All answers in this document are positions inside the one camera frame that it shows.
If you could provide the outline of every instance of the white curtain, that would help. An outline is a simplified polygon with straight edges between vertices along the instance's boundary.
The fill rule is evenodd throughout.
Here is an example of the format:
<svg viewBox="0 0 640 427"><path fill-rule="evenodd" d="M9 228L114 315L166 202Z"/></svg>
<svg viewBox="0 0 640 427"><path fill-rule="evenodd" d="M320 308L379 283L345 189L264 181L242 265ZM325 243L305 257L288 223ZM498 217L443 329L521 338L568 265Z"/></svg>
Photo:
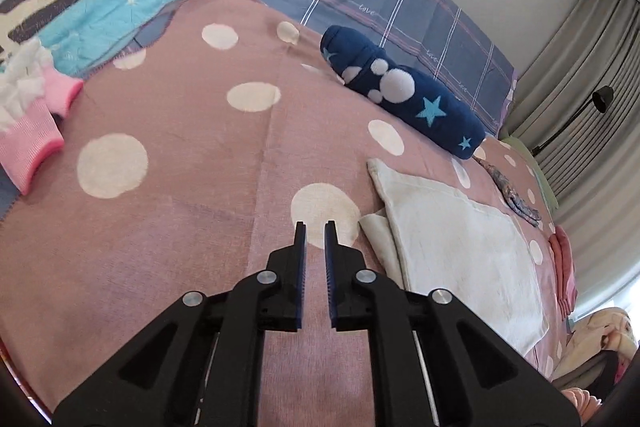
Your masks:
<svg viewBox="0 0 640 427"><path fill-rule="evenodd" d="M606 114L590 105L536 158L574 248L577 315L640 280L639 31L636 0L579 0L518 81L505 123L532 149L595 89L614 89Z"/></svg>

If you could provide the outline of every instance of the pink cloth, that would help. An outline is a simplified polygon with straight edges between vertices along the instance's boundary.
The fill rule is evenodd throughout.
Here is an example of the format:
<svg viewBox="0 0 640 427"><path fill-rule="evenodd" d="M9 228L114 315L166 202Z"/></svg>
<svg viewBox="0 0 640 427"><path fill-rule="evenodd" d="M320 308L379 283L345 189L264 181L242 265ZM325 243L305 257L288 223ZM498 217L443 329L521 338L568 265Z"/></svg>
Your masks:
<svg viewBox="0 0 640 427"><path fill-rule="evenodd" d="M551 250L554 252L556 264L556 281L558 282L558 305L562 318L567 318L575 309L578 290L575 287L574 257L571 252L569 237L562 227L556 227L556 233L549 237Z"/></svg>
<svg viewBox="0 0 640 427"><path fill-rule="evenodd" d="M46 158L62 149L65 141L51 113L68 117L82 80L56 71L42 70L44 97L37 98L15 124L0 132L0 165L21 194L28 194L36 170Z"/></svg>
<svg viewBox="0 0 640 427"><path fill-rule="evenodd" d="M68 117L71 103L82 89L84 82L79 78L60 73L53 66L45 68L42 76L47 107L52 113L62 118Z"/></svg>
<svg viewBox="0 0 640 427"><path fill-rule="evenodd" d="M43 98L36 99L8 131L0 133L0 164L22 194L38 166L65 141Z"/></svg>

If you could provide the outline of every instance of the white fluffy fabric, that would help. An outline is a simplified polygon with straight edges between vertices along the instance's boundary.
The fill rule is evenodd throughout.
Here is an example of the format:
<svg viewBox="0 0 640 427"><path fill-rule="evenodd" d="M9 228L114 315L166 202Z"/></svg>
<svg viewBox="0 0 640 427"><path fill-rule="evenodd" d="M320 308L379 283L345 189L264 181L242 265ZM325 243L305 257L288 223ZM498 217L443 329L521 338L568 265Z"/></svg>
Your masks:
<svg viewBox="0 0 640 427"><path fill-rule="evenodd" d="M44 96L42 68L53 64L38 38L21 44L0 73L0 132L8 130L37 98Z"/></svg>
<svg viewBox="0 0 640 427"><path fill-rule="evenodd" d="M427 295L445 288L521 355L547 332L527 244L509 216L440 182L367 162L385 202L360 225L388 276Z"/></svg>

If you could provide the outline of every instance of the bed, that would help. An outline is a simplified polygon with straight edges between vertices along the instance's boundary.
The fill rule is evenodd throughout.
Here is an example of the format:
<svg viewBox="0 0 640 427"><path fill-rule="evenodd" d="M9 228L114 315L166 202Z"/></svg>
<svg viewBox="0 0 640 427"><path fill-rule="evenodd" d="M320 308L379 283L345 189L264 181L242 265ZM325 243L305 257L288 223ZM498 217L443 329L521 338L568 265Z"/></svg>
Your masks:
<svg viewBox="0 0 640 427"><path fill-rule="evenodd" d="M0 12L19 1L3 0ZM47 4L56 11L37 10L12 36L31 37L75 1ZM369 158L518 220L549 325L526 359L550 377L566 342L547 242L554 226L526 161L492 136L513 67L450 0L410 0L410 9L430 13L419 26L402 26L398 0L371 1L367 13L359 0L185 0L145 46L92 70L62 124L64 152L43 163L28 196L15 200L4 184L0 336L44 408L183 293L227 291L264 267L302 220L310 238L305 322L297 335L267 336L259 424L373 425L367 335L329 328L321 242L322 225L335 219L340 240L382 270L358 228L360 216L382 206ZM315 15L298 16L305 2L319 6ZM399 26L381 25L392 18ZM346 89L319 52L319 32L332 23L386 37L398 61L436 73L481 106L489 134L477 154L527 195L541 226L515 217L474 160L453 159ZM233 33L220 34L220 25ZM421 52L434 46L436 59ZM392 144L372 122L393 130ZM113 169L96 178L105 164Z"/></svg>

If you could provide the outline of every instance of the folded clothes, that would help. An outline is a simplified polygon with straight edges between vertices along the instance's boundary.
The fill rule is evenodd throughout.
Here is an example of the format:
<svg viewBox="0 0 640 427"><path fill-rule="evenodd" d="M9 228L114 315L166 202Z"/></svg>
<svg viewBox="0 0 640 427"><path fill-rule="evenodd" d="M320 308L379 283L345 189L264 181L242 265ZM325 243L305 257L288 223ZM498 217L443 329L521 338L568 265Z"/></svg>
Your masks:
<svg viewBox="0 0 640 427"><path fill-rule="evenodd" d="M466 160L484 140L484 126L469 107L433 76L398 66L359 31L331 26L320 42L322 56L350 89L366 96Z"/></svg>
<svg viewBox="0 0 640 427"><path fill-rule="evenodd" d="M556 282L558 283L558 305L562 318L567 318L575 309L578 290L575 287L574 256L569 236L558 225L556 232L549 237L549 245L554 253L556 264Z"/></svg>
<svg viewBox="0 0 640 427"><path fill-rule="evenodd" d="M513 210L516 214L518 214L522 219L532 224L534 227L538 226L538 222L540 221L540 213L535 208L531 208L527 205L522 198L518 195L511 182L507 179L507 177L498 171L491 163L477 158L474 156L474 159L488 172L491 176L491 179L494 181L495 185L500 190L504 201L509 205L509 208Z"/></svg>
<svg viewBox="0 0 640 427"><path fill-rule="evenodd" d="M604 349L617 351L624 369L638 350L629 316L621 308L599 310L574 324L553 379L570 373Z"/></svg>
<svg viewBox="0 0 640 427"><path fill-rule="evenodd" d="M22 194L64 144L51 113L68 116L80 89L82 80L56 71L38 38L22 44L0 73L0 164Z"/></svg>

